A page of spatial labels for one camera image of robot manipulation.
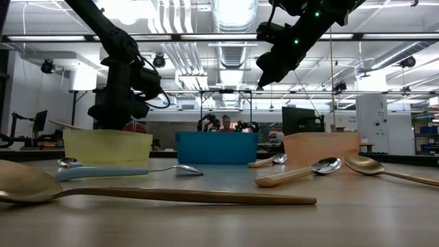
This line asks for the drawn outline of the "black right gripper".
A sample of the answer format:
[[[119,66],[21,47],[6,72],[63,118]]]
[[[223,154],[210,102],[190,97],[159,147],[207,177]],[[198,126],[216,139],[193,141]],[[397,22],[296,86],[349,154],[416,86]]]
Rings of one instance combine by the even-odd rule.
[[[300,21],[295,25],[284,24],[283,35],[269,51],[259,56],[257,66],[263,71],[258,87],[280,82],[293,68],[297,67],[306,53],[324,34],[324,26],[318,23],[309,27]]]

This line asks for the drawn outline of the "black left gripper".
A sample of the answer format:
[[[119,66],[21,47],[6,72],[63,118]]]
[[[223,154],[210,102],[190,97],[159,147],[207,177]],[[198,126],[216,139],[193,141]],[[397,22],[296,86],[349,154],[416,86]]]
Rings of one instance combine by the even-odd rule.
[[[107,84],[102,89],[104,99],[91,106],[88,115],[100,128],[122,130],[134,118],[146,117],[150,110],[132,91],[134,83],[141,81],[141,68],[111,57],[104,58],[102,64],[109,68]]]

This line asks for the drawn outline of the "yellow plastic bin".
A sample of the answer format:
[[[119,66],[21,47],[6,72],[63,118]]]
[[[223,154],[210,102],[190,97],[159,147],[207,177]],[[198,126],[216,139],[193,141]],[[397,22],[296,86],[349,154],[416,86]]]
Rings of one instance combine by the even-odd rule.
[[[65,130],[64,153],[85,166],[150,166],[153,136],[118,130]]]

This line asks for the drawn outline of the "blue-handled silver spoon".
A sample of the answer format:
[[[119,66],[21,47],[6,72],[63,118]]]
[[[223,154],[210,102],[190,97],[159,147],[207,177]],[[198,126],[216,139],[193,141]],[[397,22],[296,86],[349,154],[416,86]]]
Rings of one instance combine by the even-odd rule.
[[[58,164],[65,169],[83,166],[83,164],[81,164],[81,162],[79,162],[77,159],[68,157],[59,159]]]
[[[188,165],[174,165],[162,169],[146,168],[105,168],[105,167],[75,167],[58,172],[54,178],[58,182],[75,180],[79,178],[112,177],[112,176],[142,176],[153,172],[164,172],[170,169],[179,169],[196,175],[204,173],[197,168]]]

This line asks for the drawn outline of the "orange-handled silver spoon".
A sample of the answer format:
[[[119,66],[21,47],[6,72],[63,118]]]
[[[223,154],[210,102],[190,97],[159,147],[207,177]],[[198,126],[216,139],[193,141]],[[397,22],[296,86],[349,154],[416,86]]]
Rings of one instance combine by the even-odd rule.
[[[255,161],[253,163],[249,163],[248,167],[249,168],[260,168],[260,167],[266,167],[266,166],[271,166],[271,165],[277,165],[277,164],[284,163],[286,160],[287,160],[286,154],[276,154],[270,158],[263,159],[260,161]]]
[[[304,178],[313,174],[327,175],[339,170],[342,166],[340,158],[330,157],[324,158],[310,166],[294,171],[280,172],[256,178],[255,184],[258,187],[275,187],[284,183],[289,183],[293,180]]]

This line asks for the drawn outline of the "blue plastic bin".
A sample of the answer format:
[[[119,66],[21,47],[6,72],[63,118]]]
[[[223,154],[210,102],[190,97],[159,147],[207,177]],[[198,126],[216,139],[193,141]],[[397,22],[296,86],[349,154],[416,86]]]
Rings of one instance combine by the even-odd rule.
[[[181,164],[247,165],[257,159],[257,133],[177,132],[175,139]]]

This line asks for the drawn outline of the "black computer monitor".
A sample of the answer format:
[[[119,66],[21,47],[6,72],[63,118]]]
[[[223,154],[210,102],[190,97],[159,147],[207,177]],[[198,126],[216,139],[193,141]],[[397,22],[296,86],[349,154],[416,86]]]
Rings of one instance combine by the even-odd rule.
[[[283,134],[285,136],[300,132],[324,132],[324,115],[315,110],[295,107],[282,107]]]

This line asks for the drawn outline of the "person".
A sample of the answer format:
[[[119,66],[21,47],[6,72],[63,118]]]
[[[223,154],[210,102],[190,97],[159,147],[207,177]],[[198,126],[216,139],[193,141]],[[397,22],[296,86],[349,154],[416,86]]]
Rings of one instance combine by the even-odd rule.
[[[231,126],[231,119],[228,115],[222,117],[222,128],[220,132],[235,132],[236,129]]]

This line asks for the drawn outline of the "small black background monitor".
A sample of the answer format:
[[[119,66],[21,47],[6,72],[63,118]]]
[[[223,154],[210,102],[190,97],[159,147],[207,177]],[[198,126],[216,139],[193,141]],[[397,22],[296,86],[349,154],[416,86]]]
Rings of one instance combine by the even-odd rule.
[[[44,130],[45,122],[47,119],[47,113],[48,113],[47,110],[43,110],[36,113],[36,116],[34,118],[34,125],[32,128],[32,132],[34,134],[38,134],[39,132],[42,132]]]

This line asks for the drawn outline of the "orange plastic bin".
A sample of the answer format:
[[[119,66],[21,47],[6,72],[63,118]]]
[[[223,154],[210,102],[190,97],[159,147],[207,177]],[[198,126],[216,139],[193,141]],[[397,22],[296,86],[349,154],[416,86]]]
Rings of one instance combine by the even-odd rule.
[[[289,169],[308,167],[324,158],[358,155],[361,137],[356,132],[300,132],[284,136]]]

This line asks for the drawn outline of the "white pillar with signs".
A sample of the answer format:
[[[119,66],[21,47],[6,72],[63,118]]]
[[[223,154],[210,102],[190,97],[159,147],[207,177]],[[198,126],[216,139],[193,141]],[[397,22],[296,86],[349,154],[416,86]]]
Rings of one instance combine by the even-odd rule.
[[[358,132],[362,139],[373,143],[374,152],[388,153],[388,103],[385,95],[359,95],[356,99]]]

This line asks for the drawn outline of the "silver ceiling duct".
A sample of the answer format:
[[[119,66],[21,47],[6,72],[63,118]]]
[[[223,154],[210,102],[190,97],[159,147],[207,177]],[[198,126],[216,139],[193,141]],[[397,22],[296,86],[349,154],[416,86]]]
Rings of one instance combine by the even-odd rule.
[[[250,33],[257,17],[258,0],[210,0],[213,27],[219,33]],[[218,47],[224,68],[238,69],[246,59],[246,47]]]
[[[384,69],[390,65],[394,65],[406,58],[409,58],[410,56],[413,56],[414,54],[436,43],[436,40],[405,42],[394,49],[387,51],[384,55],[375,58],[370,63],[370,68],[372,70]]]

